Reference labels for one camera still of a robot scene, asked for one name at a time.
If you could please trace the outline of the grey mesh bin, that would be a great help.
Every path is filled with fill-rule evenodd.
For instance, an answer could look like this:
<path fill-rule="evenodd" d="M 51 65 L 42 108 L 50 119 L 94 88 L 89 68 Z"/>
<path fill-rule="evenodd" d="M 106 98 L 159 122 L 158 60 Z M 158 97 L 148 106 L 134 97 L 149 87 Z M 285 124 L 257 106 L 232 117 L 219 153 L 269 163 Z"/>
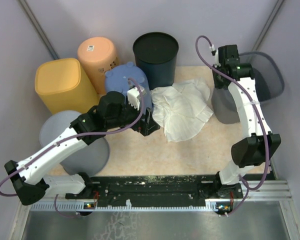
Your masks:
<path fill-rule="evenodd" d="M 261 51 L 239 54 L 242 63 L 250 63 L 255 76 L 255 89 L 261 105 L 267 105 L 285 90 L 283 75 L 274 59 Z M 229 125 L 238 123 L 239 115 L 228 89 L 214 88 L 211 97 L 214 115 L 219 122 Z"/>

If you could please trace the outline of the blue round bin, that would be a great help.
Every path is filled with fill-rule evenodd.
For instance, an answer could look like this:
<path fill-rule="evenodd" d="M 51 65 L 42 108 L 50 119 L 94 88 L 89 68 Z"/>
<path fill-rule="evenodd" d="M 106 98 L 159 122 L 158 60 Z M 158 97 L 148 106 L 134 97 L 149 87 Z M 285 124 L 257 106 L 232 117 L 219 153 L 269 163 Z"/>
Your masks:
<path fill-rule="evenodd" d="M 134 79 L 139 86 L 144 88 L 146 92 L 146 94 L 144 94 L 145 107 L 153 111 L 147 76 L 139 67 L 135 66 L 133 62 L 116 66 L 105 73 L 106 93 L 116 91 L 127 97 L 127 92 L 130 89 L 128 78 Z"/>

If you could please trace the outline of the grey round bin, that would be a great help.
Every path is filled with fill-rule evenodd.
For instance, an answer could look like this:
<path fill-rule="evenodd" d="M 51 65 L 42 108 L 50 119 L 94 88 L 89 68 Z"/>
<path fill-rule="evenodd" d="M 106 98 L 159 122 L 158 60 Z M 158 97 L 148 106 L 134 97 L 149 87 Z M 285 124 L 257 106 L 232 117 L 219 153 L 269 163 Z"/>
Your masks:
<path fill-rule="evenodd" d="M 39 133 L 39 142 L 42 147 L 56 139 L 70 126 L 81 113 L 66 110 L 52 115 L 42 126 Z M 86 173 L 90 177 L 100 172 L 110 157 L 110 146 L 105 138 L 99 138 L 87 147 L 73 153 L 60 165 L 69 174 Z"/>

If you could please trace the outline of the black round bin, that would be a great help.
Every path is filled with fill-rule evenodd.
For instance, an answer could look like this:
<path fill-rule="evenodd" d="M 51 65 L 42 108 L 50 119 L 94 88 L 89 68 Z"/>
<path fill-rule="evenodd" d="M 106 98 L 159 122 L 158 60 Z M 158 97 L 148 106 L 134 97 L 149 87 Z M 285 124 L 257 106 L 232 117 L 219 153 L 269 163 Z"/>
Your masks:
<path fill-rule="evenodd" d="M 146 75 L 149 89 L 172 86 L 175 80 L 177 40 L 164 32 L 149 32 L 138 37 L 132 46 L 136 66 Z"/>

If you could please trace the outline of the peach plastic bucket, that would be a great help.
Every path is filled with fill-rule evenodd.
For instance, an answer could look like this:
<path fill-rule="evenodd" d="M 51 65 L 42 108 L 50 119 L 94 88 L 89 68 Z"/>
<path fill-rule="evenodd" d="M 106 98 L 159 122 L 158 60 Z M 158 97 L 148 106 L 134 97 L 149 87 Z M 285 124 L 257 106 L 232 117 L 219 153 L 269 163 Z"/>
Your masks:
<path fill-rule="evenodd" d="M 106 93 L 105 73 L 120 64 L 114 43 L 102 36 L 88 38 L 77 49 L 77 59 L 99 95 Z"/>

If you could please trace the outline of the yellow slotted plastic basket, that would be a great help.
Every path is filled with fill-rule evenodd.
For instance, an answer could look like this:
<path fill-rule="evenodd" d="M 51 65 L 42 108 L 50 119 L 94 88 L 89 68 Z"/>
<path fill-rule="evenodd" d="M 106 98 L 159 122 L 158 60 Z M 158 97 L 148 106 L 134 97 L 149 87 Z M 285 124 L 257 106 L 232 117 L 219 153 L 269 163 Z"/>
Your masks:
<path fill-rule="evenodd" d="M 53 115 L 68 110 L 86 113 L 100 101 L 86 72 L 75 58 L 52 60 L 40 65 L 34 88 Z"/>

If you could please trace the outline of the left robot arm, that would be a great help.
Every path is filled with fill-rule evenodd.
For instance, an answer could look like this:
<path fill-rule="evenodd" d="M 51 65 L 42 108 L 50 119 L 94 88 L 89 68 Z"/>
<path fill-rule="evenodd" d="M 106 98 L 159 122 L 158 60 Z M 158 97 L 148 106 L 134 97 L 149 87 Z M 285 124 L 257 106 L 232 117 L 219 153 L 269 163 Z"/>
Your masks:
<path fill-rule="evenodd" d="M 82 150 L 105 135 L 132 129 L 144 137 L 160 129 L 150 108 L 136 88 L 124 96 L 110 91 L 98 105 L 73 120 L 56 139 L 25 160 L 8 161 L 4 168 L 17 196 L 24 206 L 49 195 L 67 199 L 87 199 L 94 184 L 85 172 L 68 176 L 49 176 L 48 172 L 67 157 Z"/>

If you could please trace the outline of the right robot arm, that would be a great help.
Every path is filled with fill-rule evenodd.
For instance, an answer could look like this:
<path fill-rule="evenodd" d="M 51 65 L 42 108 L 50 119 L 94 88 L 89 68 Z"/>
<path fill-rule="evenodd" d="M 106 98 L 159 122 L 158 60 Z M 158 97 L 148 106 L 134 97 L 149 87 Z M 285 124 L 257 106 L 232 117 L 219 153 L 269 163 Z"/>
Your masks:
<path fill-rule="evenodd" d="M 231 187 L 237 185 L 255 167 L 264 164 L 261 182 L 264 182 L 270 167 L 270 159 L 281 144 L 279 134 L 272 133 L 263 115 L 257 96 L 253 67 L 242 63 L 235 44 L 218 48 L 213 69 L 214 85 L 231 94 L 243 137 L 231 147 L 230 163 L 217 173 L 219 182 L 213 185 L 213 192 L 225 198 Z"/>

